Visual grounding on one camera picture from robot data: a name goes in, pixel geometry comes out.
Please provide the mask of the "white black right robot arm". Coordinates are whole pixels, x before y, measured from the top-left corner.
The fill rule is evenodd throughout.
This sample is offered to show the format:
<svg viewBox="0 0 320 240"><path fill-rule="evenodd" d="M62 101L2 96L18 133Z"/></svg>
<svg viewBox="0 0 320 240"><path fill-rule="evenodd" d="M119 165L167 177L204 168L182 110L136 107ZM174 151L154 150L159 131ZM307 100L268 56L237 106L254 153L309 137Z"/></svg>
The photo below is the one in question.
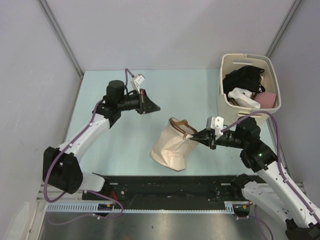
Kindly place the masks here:
<svg viewBox="0 0 320 240"><path fill-rule="evenodd" d="M240 149L243 164L264 180L273 193L241 174L231 182L231 196L237 201L246 199L261 208L285 229L289 240L318 240L319 207L292 180L280 155L261 140L260 134L260 127L250 116L243 116L230 126L225 126L221 117L209 117L206 128L193 134L191 140L212 150L217 146Z"/></svg>

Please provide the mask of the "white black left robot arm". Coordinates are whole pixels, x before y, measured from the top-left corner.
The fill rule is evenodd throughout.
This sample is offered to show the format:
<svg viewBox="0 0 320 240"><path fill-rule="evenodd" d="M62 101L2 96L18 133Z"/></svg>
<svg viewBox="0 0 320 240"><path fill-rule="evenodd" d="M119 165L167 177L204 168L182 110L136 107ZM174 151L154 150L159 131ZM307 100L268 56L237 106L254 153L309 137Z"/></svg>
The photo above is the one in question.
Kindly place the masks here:
<svg viewBox="0 0 320 240"><path fill-rule="evenodd" d="M69 140L60 146L48 147L43 153L42 179L46 186L55 187L64 193L93 191L100 200L110 196L111 188L105 178L94 173L84 173L81 158L91 145L106 133L124 111L134 110L140 115L160 111L160 107L148 97L143 88L125 92L125 83L112 80L106 94L94 107L88 122Z"/></svg>

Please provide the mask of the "cream plastic laundry basket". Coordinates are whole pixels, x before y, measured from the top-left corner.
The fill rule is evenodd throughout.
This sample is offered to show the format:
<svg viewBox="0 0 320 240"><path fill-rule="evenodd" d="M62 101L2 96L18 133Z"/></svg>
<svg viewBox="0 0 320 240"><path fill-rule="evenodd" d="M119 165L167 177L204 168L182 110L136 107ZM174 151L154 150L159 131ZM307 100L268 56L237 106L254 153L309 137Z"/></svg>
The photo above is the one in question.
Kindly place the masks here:
<svg viewBox="0 0 320 240"><path fill-rule="evenodd" d="M256 108L240 105L229 97L229 93L235 88L249 91L252 99L262 93L275 94L272 106L264 109L271 114L276 113L282 105L277 76L271 60L266 56L227 53L222 57L216 98L218 116L224 119L225 125L257 111Z"/></svg>

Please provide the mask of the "pink bra cup in basket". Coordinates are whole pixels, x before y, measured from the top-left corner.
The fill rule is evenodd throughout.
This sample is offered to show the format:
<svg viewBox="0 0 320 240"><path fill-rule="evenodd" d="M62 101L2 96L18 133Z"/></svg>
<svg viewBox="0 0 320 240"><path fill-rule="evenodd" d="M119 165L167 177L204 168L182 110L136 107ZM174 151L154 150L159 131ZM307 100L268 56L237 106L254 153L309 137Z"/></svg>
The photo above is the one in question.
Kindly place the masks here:
<svg viewBox="0 0 320 240"><path fill-rule="evenodd" d="M276 94L273 92L261 92L256 95L254 101L260 104L261 109L271 109L275 104Z"/></svg>

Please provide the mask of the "white garment in basket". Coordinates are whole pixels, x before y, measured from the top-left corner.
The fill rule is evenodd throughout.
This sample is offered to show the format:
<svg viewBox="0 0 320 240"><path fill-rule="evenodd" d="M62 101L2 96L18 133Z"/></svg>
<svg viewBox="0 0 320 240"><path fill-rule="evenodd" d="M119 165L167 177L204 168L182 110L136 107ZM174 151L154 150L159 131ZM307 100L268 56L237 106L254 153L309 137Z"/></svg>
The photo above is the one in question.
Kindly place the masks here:
<svg viewBox="0 0 320 240"><path fill-rule="evenodd" d="M227 96L229 99L234 99L240 107L260 109L261 105L251 98L252 94L253 93L247 89L235 87Z"/></svg>

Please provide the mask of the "black garment in basket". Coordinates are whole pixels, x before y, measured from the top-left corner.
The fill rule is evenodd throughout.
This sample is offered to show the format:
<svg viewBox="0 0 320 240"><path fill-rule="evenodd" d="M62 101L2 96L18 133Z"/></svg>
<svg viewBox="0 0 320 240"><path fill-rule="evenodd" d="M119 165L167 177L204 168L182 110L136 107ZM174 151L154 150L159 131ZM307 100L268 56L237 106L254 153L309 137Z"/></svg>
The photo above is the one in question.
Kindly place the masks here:
<svg viewBox="0 0 320 240"><path fill-rule="evenodd" d="M262 85L263 68L246 65L225 75L222 80L223 93L228 95L234 88L246 89L257 95L266 91Z"/></svg>

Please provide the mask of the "aluminium frame post left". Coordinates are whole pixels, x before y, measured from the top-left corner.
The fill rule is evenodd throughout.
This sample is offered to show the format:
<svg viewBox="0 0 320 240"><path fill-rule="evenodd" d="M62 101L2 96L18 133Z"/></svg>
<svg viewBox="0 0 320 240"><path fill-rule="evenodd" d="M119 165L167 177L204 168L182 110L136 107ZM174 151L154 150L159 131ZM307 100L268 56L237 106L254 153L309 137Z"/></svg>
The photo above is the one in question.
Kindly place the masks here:
<svg viewBox="0 0 320 240"><path fill-rule="evenodd" d="M71 65L73 66L74 70L78 74L78 76L82 79L84 76L84 71L82 70L53 10L51 9L47 0L37 0L40 9L42 10L45 18L47 19L50 27L53 30L58 42L60 43L63 51L65 52L67 58L69 59Z"/></svg>

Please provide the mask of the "aluminium frame post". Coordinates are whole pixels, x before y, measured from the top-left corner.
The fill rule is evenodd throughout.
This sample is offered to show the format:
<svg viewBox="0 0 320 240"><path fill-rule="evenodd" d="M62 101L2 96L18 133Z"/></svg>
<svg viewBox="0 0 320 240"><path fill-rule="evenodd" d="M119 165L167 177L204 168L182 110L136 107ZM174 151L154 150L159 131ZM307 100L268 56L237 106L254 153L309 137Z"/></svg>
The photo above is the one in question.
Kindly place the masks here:
<svg viewBox="0 0 320 240"><path fill-rule="evenodd" d="M74 70L78 74L78 76L82 79L84 76L84 71L82 70L53 10L51 9L47 0L37 0L40 9L42 10L45 18L47 19L50 27L53 30L58 42L60 43L63 51L65 52L67 58L69 59L71 65L73 66Z"/></svg>
<svg viewBox="0 0 320 240"><path fill-rule="evenodd" d="M277 46L279 45L282 37L285 35L288 27L290 26L291 22L295 18L296 14L299 11L299 8L301 5L304 3L304 0L294 0L292 2L292 5L290 6L287 14L285 15L278 31L276 32L268 50L266 51L265 56L268 58L271 58L273 55L274 51L276 50Z"/></svg>

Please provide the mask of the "aluminium frame post right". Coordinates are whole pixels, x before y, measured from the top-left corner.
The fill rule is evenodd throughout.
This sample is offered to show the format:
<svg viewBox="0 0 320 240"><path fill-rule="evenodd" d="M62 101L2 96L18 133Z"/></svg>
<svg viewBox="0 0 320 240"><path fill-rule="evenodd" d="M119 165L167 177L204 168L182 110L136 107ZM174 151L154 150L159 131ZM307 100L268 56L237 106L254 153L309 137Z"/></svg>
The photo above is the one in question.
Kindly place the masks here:
<svg viewBox="0 0 320 240"><path fill-rule="evenodd" d="M287 14L285 15L278 31L276 32L268 50L266 51L265 56L268 58L271 58L273 55L274 51L276 50L277 46L279 45L282 37L285 35L288 27L290 26L291 22L295 18L296 14L299 11L299 8L301 5L304 3L304 0L294 0L292 2L292 5L290 6Z"/></svg>

